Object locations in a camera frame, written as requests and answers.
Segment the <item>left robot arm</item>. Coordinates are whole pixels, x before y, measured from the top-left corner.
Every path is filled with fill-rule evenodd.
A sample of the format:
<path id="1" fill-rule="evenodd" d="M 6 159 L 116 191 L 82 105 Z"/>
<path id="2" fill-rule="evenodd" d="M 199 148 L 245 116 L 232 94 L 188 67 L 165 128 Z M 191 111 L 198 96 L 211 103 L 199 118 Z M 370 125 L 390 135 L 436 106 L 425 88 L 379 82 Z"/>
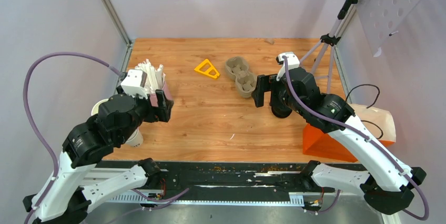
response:
<path id="1" fill-rule="evenodd" d="M 157 104 L 125 93 L 111 96 L 99 105 L 98 113 L 75 126 L 66 137 L 58 166 L 45 187 L 26 196 L 26 211 L 35 223 L 80 223 L 107 200 L 131 189 L 157 188 L 160 168 L 151 158 L 138 161 L 123 173 L 90 186 L 81 182 L 115 148 L 126 143 L 144 122 L 168 122 L 173 100 L 156 91 Z"/>

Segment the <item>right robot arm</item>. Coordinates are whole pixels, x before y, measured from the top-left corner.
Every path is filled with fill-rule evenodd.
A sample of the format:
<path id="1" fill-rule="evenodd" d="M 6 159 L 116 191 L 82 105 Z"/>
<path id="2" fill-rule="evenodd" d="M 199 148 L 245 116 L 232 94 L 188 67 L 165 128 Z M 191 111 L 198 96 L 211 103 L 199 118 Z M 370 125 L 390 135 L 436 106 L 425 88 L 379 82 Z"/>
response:
<path id="1" fill-rule="evenodd" d="M 426 172 L 405 165 L 384 148 L 343 98 L 322 93 L 313 74 L 302 68 L 291 69 L 281 77 L 259 75 L 252 93 L 257 107 L 263 106 L 265 92 L 271 93 L 269 104 L 276 117 L 298 113 L 364 166 L 363 171 L 355 171 L 309 161 L 300 174 L 303 189 L 329 187 L 362 196 L 370 207 L 386 215 L 408 210 Z"/>

